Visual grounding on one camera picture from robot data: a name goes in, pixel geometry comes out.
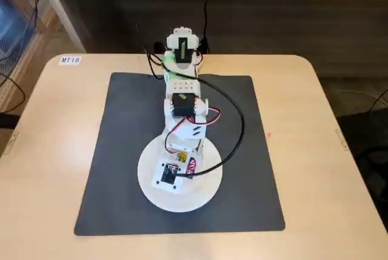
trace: round white base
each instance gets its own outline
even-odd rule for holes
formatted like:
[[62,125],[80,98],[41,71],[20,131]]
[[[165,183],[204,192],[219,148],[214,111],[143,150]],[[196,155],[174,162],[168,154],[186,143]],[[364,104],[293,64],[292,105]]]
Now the round white base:
[[[222,167],[193,179],[185,178],[179,194],[170,193],[152,186],[156,164],[163,154],[163,136],[152,140],[143,150],[138,165],[140,188],[150,202],[169,212],[184,213],[196,210],[209,202],[221,184]],[[219,163],[221,157],[208,139],[203,144],[203,161],[198,165],[199,172]]]

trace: black mat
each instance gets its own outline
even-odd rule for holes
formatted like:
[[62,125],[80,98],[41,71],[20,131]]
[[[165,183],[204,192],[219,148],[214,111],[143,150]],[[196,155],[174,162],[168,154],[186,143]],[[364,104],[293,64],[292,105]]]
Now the black mat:
[[[224,166],[219,190],[198,210],[171,213],[143,195],[137,178],[144,147],[164,128],[164,81],[150,75],[114,73],[75,234],[79,236],[253,232],[283,230],[285,223],[250,76],[202,77],[225,90],[241,107],[246,135]],[[221,157],[233,148],[240,121],[233,106],[201,86],[202,97],[222,110],[207,129]]]

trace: red wire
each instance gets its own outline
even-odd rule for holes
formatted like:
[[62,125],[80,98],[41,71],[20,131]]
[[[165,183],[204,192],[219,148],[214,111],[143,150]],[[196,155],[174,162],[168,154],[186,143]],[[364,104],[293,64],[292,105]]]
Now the red wire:
[[187,120],[195,125],[211,125],[219,119],[219,117],[221,116],[221,111],[220,111],[220,109],[218,109],[216,107],[209,107],[209,110],[217,112],[217,116],[214,119],[210,120],[209,122],[195,122],[195,121],[193,121],[192,118],[187,118]]

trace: green component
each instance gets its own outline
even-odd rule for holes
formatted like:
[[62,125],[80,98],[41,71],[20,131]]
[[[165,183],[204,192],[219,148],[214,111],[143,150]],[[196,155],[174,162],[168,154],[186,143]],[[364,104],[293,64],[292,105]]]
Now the green component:
[[163,57],[163,62],[175,62],[174,56],[165,56]]

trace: robotic arm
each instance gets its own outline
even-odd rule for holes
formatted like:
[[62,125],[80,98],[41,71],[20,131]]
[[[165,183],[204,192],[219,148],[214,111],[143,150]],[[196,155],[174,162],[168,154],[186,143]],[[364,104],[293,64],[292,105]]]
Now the robotic arm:
[[196,79],[185,79],[174,73],[197,77],[199,58],[196,49],[199,44],[197,36],[189,28],[176,28],[167,38],[167,48],[163,63],[170,70],[164,71],[166,98],[164,99],[164,116],[166,127],[163,131],[164,149],[156,165],[152,185],[167,192],[179,193],[186,180],[175,176],[177,173],[194,173],[202,163],[202,147],[206,136],[209,112],[208,100],[201,99],[201,87]]

